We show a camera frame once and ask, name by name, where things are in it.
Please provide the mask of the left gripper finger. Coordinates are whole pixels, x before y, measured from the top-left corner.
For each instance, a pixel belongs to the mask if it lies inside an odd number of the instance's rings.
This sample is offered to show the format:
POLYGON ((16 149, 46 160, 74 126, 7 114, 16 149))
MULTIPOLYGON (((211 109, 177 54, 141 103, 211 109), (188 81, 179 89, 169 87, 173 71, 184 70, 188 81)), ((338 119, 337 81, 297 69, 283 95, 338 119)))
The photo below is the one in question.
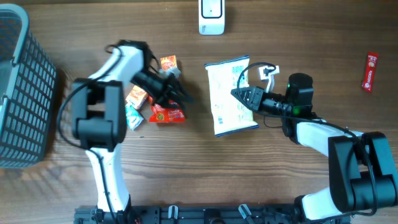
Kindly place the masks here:
POLYGON ((186 91, 186 89, 180 83, 176 84, 175 92, 180 102, 187 102, 187 103, 194 102, 193 97, 186 91))
POLYGON ((184 100, 170 100, 163 98, 160 100, 160 106, 168 109, 184 110, 186 108, 184 102, 184 100))

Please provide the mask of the red snack packet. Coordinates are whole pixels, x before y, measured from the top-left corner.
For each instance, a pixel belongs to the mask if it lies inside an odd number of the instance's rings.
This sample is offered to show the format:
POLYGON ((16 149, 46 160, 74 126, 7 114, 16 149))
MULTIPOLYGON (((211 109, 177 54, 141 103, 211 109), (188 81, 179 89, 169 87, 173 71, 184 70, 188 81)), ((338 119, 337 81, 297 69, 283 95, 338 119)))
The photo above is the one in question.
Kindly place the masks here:
POLYGON ((149 117, 150 123, 183 123, 186 117, 181 109, 163 108, 158 104, 151 106, 153 114, 149 117))

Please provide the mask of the orange Kleenex Enjoy pack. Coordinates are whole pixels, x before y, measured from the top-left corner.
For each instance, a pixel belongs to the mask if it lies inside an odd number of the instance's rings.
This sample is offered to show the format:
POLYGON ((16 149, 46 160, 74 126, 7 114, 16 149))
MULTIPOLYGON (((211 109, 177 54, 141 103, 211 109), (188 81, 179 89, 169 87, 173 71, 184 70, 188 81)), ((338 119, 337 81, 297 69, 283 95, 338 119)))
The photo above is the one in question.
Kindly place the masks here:
POLYGON ((167 56, 167 57, 162 57, 160 59, 161 63, 161 69, 163 71, 167 71, 171 68, 177 68, 177 58, 175 55, 167 56))

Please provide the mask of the orange Kleenex Cherish pack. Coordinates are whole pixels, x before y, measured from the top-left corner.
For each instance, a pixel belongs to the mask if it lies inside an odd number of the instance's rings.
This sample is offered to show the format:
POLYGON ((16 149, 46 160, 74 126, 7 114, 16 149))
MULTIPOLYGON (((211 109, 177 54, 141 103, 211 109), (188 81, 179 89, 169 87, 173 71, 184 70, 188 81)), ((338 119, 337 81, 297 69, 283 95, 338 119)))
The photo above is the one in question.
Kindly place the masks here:
POLYGON ((132 90, 126 97, 126 102, 132 105, 136 110, 140 109, 148 97, 148 93, 137 85, 134 85, 132 90))

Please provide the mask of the yellow chips bag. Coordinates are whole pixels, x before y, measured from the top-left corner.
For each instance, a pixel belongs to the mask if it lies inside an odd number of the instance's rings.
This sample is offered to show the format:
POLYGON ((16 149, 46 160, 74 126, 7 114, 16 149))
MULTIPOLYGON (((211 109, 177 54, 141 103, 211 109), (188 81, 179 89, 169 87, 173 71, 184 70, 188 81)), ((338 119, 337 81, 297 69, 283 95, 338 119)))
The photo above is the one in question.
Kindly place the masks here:
POLYGON ((259 127, 253 120, 253 112, 231 94, 231 90, 237 86, 241 88, 249 86, 246 72, 242 78, 239 77, 248 65, 247 55, 205 64, 216 137, 259 127))

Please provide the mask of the teal Kleenex tissue pack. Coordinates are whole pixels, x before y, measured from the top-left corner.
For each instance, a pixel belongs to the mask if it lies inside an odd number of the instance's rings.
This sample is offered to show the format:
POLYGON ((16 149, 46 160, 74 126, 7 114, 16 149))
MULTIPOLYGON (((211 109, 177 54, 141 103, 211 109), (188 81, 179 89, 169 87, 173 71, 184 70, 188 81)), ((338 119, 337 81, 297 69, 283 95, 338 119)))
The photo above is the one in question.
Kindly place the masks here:
POLYGON ((125 109, 127 125, 133 131, 143 122, 144 118, 130 103, 125 105, 125 109))

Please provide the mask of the red Nescafe coffee stick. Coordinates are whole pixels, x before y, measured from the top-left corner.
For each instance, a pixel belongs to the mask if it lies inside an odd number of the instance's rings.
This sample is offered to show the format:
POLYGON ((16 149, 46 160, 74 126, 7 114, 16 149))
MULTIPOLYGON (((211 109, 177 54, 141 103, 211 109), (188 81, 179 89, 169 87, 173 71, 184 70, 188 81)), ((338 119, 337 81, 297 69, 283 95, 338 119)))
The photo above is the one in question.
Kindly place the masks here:
POLYGON ((373 80, 376 72, 377 61, 378 54, 374 52, 368 52, 366 68, 362 82, 362 88, 367 93, 372 93, 373 91, 373 80))

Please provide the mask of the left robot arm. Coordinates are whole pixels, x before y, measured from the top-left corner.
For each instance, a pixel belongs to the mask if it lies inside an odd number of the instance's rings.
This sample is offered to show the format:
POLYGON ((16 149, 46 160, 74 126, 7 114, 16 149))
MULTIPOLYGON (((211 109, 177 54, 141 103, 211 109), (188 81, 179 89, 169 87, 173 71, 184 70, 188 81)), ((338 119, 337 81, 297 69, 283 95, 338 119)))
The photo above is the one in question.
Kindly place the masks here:
POLYGON ((127 133, 124 90, 142 88, 164 108, 185 109, 193 98, 178 80, 178 70, 155 70, 156 57, 143 41, 120 40, 108 45, 110 58, 88 78, 77 78, 59 111, 72 106, 72 134, 90 160, 98 191, 92 208, 78 208, 75 223, 140 223, 131 204, 121 165, 127 133))

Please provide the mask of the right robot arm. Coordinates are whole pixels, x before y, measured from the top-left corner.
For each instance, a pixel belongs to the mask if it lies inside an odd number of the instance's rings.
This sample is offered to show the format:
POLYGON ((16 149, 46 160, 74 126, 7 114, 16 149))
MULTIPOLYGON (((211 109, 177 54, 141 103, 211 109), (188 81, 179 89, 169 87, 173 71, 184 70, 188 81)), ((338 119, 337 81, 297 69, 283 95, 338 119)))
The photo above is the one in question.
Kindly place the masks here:
POLYGON ((397 169, 386 136, 350 131, 319 118, 312 111, 311 76, 292 74, 284 95, 240 85, 231 94, 255 113, 280 118, 286 137, 328 158, 329 186, 297 197, 287 215, 290 222, 349 222, 352 215, 372 216, 397 206, 397 169))

